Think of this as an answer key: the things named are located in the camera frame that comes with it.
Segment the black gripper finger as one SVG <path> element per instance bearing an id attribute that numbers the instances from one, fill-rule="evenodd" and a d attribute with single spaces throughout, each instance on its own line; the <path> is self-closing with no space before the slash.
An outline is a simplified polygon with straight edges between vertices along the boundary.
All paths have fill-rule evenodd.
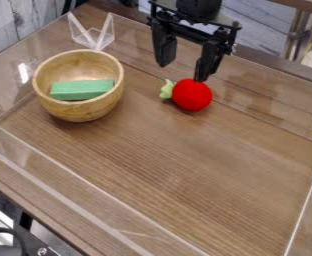
<path id="1" fill-rule="evenodd" d="M 177 58 L 178 39 L 170 27 L 159 20 L 153 21 L 153 43 L 157 62 L 166 67 Z"/>
<path id="2" fill-rule="evenodd" d="M 223 57 L 231 54 L 231 48 L 225 43 L 209 40 L 203 44 L 202 56 L 197 62 L 194 79 L 205 82 L 217 73 Z"/>

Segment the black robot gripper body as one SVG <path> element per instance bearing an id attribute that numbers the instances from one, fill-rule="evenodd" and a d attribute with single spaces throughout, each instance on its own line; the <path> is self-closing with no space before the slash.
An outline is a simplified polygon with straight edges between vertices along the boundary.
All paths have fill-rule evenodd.
<path id="1" fill-rule="evenodd" d="M 242 24 L 221 13 L 223 0 L 149 0 L 150 26 L 158 38 L 234 44 Z"/>

